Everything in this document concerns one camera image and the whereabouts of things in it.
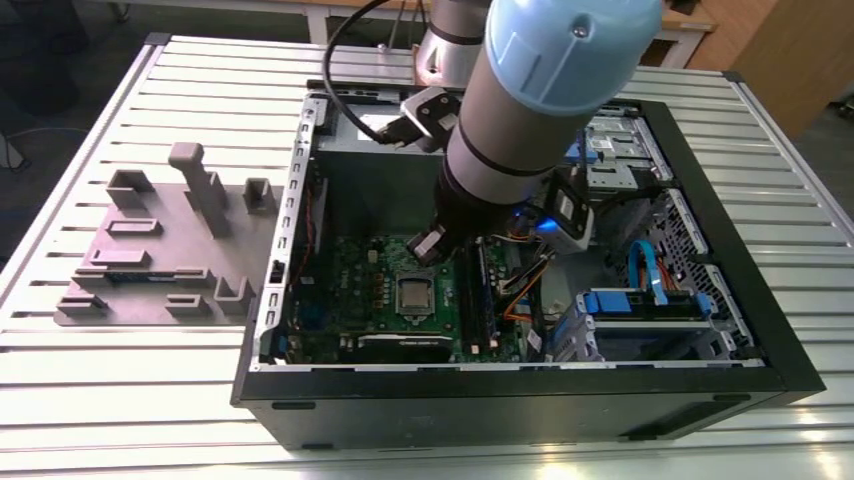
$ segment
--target slotted metal surface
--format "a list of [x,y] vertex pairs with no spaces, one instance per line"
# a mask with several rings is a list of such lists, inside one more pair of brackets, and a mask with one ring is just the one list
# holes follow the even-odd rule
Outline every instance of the slotted metal surface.
[[[228,405],[240,328],[53,324],[116,169],[140,168],[152,181],[177,183],[166,152],[172,142],[190,141],[205,144],[206,168],[224,183],[266,177],[284,184],[304,83],[318,77],[320,55],[310,45],[188,37],[142,49],[0,276],[0,472],[717,479],[725,471],[739,477],[849,477],[848,220],[749,92],[713,72],[640,69],[623,96],[668,103],[821,371],[827,392],[796,405],[744,414],[668,443],[286,452],[248,411]],[[337,78],[410,83],[406,52],[344,47],[334,61]],[[284,470],[290,473],[281,477]]]

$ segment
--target blue led light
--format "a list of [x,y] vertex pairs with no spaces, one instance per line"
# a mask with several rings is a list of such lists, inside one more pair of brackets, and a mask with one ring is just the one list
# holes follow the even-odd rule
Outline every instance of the blue led light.
[[547,219],[543,223],[540,223],[536,226],[537,230],[545,231],[545,232],[553,232],[555,230],[557,230],[557,222],[555,222],[551,218]]

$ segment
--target wooden cabinet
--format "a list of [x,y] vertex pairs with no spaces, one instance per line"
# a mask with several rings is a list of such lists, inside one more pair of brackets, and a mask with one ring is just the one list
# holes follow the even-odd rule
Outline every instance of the wooden cabinet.
[[854,80],[854,1],[701,0],[717,21],[688,68],[741,74],[788,137]]

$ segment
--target black case frame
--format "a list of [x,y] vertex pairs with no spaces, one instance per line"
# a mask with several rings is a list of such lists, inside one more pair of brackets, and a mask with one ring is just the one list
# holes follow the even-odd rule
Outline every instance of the black case frame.
[[[362,92],[420,87],[338,83]],[[309,82],[309,89],[321,88]],[[369,98],[352,99],[356,103]],[[755,368],[519,371],[248,371],[245,329],[232,405],[286,448],[400,448],[671,439],[751,408],[824,390],[759,269],[663,103],[639,109],[765,362]]]

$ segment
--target green circuit board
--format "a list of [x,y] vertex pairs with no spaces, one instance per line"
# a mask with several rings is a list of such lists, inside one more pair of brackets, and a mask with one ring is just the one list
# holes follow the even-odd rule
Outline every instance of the green circuit board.
[[[453,262],[421,267],[406,251],[406,238],[378,236],[369,239],[337,237],[330,260],[318,267],[322,285],[301,287],[297,296],[297,318],[302,327],[300,349],[305,363],[338,363],[338,352],[346,341],[360,335],[418,334],[452,339],[452,362],[513,361],[517,357],[515,338],[504,338],[499,348],[472,355],[464,352],[457,305]],[[487,250],[495,275],[504,275],[500,247]],[[428,285],[432,313],[412,318],[400,313],[397,290],[406,279]]]

